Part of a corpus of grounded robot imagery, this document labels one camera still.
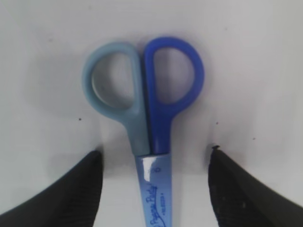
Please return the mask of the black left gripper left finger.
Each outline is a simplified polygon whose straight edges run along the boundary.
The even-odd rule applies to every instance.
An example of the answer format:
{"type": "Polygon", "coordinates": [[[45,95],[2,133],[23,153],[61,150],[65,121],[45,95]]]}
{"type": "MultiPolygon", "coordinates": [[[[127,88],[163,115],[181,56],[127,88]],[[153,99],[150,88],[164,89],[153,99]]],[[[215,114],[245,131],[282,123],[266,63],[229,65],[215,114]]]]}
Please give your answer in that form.
{"type": "Polygon", "coordinates": [[[1,214],[2,227],[91,227],[102,192],[102,153],[88,153],[45,190],[1,214]]]}

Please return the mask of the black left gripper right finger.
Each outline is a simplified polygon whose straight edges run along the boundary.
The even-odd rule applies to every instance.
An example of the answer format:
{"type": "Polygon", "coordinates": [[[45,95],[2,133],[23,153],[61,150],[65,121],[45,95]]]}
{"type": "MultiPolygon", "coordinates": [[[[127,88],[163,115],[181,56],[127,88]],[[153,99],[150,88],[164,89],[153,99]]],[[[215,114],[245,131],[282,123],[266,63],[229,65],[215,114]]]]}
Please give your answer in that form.
{"type": "Polygon", "coordinates": [[[273,191],[212,147],[208,167],[211,205],[220,227],[301,227],[303,208],[273,191]]]}

